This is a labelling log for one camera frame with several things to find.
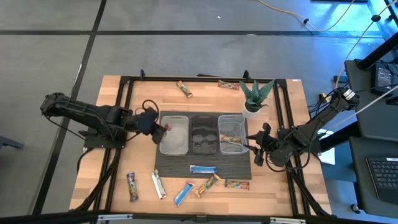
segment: wooden tabletop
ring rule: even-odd
[[[114,105],[118,92],[120,76],[104,76],[99,91],[97,105]],[[141,107],[146,99],[154,100],[161,111],[211,111],[225,113],[240,113],[244,103],[244,94],[241,90],[219,88],[214,82],[184,82],[193,93],[193,97],[186,98],[175,82],[134,82],[130,109]],[[300,80],[287,80],[289,98],[295,125],[305,124],[309,120],[307,104],[303,86]],[[287,116],[285,113],[282,90],[279,90],[284,114],[285,126]],[[265,100],[269,106],[261,110],[256,119],[248,120],[248,134],[256,134],[267,122],[271,125],[271,135],[276,137],[279,127],[275,108],[274,92]],[[198,198],[193,192],[202,186],[206,179],[166,178],[162,182],[167,193],[167,198],[160,200],[156,194],[151,178],[154,170],[156,145],[150,136],[139,135],[126,144],[122,150],[117,180],[114,188],[112,212],[126,213],[170,213],[170,214],[208,214],[208,215],[280,215],[291,216],[289,188],[286,173],[276,173],[267,166],[259,167],[253,163],[251,157],[252,180],[250,190],[231,189],[224,187],[224,180]],[[97,184],[100,176],[104,149],[94,149],[81,161],[75,189],[73,191],[70,208],[79,206]],[[302,155],[306,161],[307,154]],[[135,172],[139,199],[129,202],[126,174]],[[319,161],[311,157],[309,165],[303,170],[305,183],[322,208],[331,212],[325,181]],[[174,204],[174,198],[184,188],[186,181],[195,184],[195,188],[187,195],[179,208]],[[104,208],[108,186],[104,188],[100,208]],[[300,191],[296,186],[298,208],[303,213]]]

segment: aloe plant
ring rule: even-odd
[[[244,82],[239,81],[241,85],[244,96],[246,97],[245,107],[250,112],[257,112],[263,106],[261,103],[267,98],[269,92],[274,86],[275,80],[265,84],[261,89],[259,89],[259,83],[254,81],[252,90],[250,90]]]

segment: potted plant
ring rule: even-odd
[[[242,107],[242,115],[245,118],[251,119],[258,116],[260,110],[263,106],[268,106],[261,103],[267,98],[269,92],[274,86],[275,80],[265,84],[261,89],[259,89],[259,83],[254,81],[252,90],[250,90],[244,82],[239,81],[241,85],[246,101]]]

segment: concrete floor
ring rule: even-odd
[[[91,30],[100,2],[3,0],[0,1],[0,31]],[[347,7],[345,3],[310,0],[267,2],[308,16],[319,29],[331,26]],[[373,5],[377,11],[384,7],[382,1]],[[333,31],[363,31],[371,15],[366,4],[354,4]],[[388,26],[389,33],[396,32],[396,26],[381,22]],[[99,30],[307,29],[294,17],[272,11],[255,0],[108,0]],[[370,30],[379,31],[379,28],[374,24]],[[331,79],[338,74],[356,40],[343,36],[297,35],[97,36],[78,99],[95,103],[103,75],[137,75],[144,69],[147,75],[205,73],[241,77],[247,69],[252,78],[301,79],[310,105],[316,102],[319,92],[332,90]],[[9,147],[0,150],[0,217],[29,212],[57,130],[41,117],[39,106],[46,94],[70,93],[87,41],[87,35],[0,35],[0,135],[25,143],[21,151]],[[366,37],[349,58],[363,58],[383,42],[381,36]],[[347,114],[350,112],[341,113],[328,126]],[[70,128],[84,129],[76,123],[71,123]],[[81,149],[82,141],[67,134],[44,213],[68,210]],[[326,180],[333,214],[342,218],[396,222],[351,212],[349,205],[355,203],[353,188],[336,181]],[[340,197],[346,189],[350,189],[349,201]]]

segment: keyboard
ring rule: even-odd
[[[367,158],[377,197],[398,205],[398,157]]]

